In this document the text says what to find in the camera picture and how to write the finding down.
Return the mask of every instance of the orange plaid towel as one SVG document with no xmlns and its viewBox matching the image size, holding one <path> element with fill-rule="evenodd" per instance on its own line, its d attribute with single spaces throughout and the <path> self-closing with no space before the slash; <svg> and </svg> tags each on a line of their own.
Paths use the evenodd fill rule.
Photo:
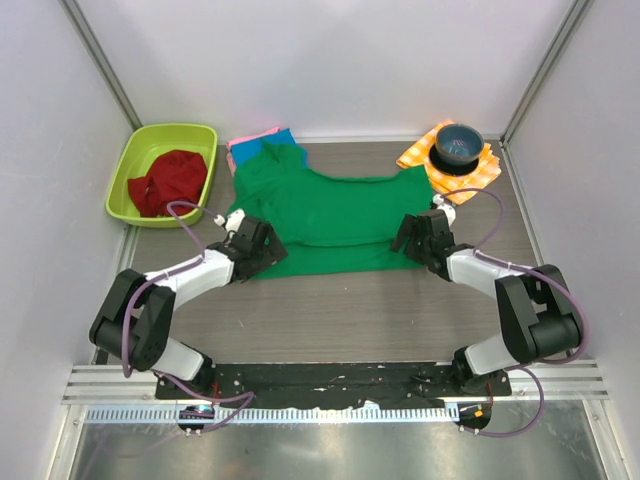
<svg viewBox="0 0 640 480">
<path fill-rule="evenodd" d="M 469 175 L 454 177 L 442 173 L 431 165 L 429 161 L 429 150 L 436 142 L 436 135 L 442 127 L 451 123 L 453 122 L 449 121 L 436 125 L 424 137 L 409 147 L 409 149 L 396 160 L 396 163 L 402 168 L 424 165 L 429 180 L 431 180 L 431 186 L 438 193 L 449 193 L 465 187 L 485 188 L 502 173 L 502 170 L 500 170 L 500 160 L 493 155 L 491 146 L 488 143 L 484 144 L 484 148 L 482 152 L 480 152 L 478 168 Z M 447 199 L 456 205 L 462 205 L 476 193 L 477 192 L 456 193 L 455 195 L 447 197 Z"/>
</svg>

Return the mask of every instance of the metal floor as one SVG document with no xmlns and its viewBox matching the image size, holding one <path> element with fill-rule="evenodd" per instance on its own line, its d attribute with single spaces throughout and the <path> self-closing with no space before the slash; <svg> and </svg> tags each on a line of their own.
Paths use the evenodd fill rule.
<svg viewBox="0 0 640 480">
<path fill-rule="evenodd" d="M 536 403 L 496 404 L 491 430 L 521 427 L 535 414 Z M 172 425 L 87 425 L 70 478 L 607 478 L 580 401 L 548 402 L 539 425 L 510 440 L 460 433 L 451 423 L 254 425 L 176 437 L 143 453 L 175 431 Z"/>
<path fill-rule="evenodd" d="M 312 168 L 329 175 L 393 175 L 406 142 L 306 144 Z M 494 153 L 501 155 L 493 144 Z M 226 212 L 232 178 L 219 148 L 208 206 Z M 487 253 L 534 262 L 516 197 L 503 165 L 489 187 L 506 206 L 505 223 Z M 481 194 L 458 208 L 458 242 L 474 243 L 498 218 Z M 195 226 L 205 244 L 222 231 L 206 217 Z M 133 268 L 169 267 L 196 253 L 181 229 L 142 229 Z M 495 301 L 424 269 L 256 280 L 211 291 L 181 307 L 171 335 L 217 362 L 449 360 L 464 345 L 499 330 Z"/>
</svg>

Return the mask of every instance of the green t-shirt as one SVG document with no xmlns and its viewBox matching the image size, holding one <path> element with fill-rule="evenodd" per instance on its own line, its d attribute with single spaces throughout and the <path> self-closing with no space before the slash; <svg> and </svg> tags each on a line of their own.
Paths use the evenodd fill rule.
<svg viewBox="0 0 640 480">
<path fill-rule="evenodd" d="M 328 177 L 303 165 L 303 150 L 263 142 L 236 171 L 230 211 L 270 222 L 289 256 L 259 278 L 415 268 L 389 247 L 405 214 L 429 209 L 422 167 L 392 177 Z"/>
</svg>

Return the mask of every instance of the red cloth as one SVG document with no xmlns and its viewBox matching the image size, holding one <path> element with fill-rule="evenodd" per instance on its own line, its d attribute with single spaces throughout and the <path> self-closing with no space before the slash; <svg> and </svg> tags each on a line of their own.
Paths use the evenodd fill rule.
<svg viewBox="0 0 640 480">
<path fill-rule="evenodd" d="M 128 180 L 129 196 L 141 217 L 168 216 L 167 204 L 174 200 L 198 203 L 207 177 L 202 155 L 185 150 L 172 150 L 160 155 L 144 177 Z M 178 215 L 192 208 L 176 206 Z"/>
</svg>

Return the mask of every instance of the green plastic basin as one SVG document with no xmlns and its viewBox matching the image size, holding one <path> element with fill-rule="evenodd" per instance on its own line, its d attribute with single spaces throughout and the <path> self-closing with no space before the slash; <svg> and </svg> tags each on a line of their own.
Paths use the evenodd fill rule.
<svg viewBox="0 0 640 480">
<path fill-rule="evenodd" d="M 154 160 L 171 150 L 197 152 L 204 158 L 207 178 L 198 205 L 205 206 L 209 198 L 213 169 L 216 161 L 218 134 L 205 125 L 164 123 L 148 125 L 136 130 L 127 142 L 116 168 L 107 194 L 107 211 L 115 218 L 139 227 L 171 228 L 178 222 L 173 217 L 141 217 L 131 201 L 127 180 L 147 174 Z M 202 216 L 202 210 L 194 209 L 180 218 L 193 225 Z"/>
</svg>

